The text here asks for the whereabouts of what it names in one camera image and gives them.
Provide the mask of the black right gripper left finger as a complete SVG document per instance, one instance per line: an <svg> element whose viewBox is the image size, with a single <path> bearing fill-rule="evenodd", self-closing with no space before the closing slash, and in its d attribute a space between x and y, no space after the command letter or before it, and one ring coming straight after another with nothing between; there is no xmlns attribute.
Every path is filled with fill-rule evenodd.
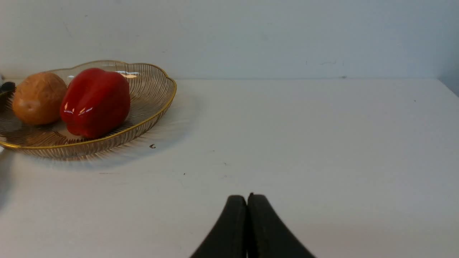
<svg viewBox="0 0 459 258"><path fill-rule="evenodd" d="M211 231L192 258L245 258L247 204L243 196L231 195Z"/></svg>

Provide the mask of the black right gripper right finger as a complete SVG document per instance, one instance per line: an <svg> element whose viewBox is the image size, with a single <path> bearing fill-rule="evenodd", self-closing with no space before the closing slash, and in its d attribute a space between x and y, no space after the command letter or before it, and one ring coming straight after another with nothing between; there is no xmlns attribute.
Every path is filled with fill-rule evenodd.
<svg viewBox="0 0 459 258"><path fill-rule="evenodd" d="M294 236L264 195L248 197L249 258L313 258L314 255Z"/></svg>

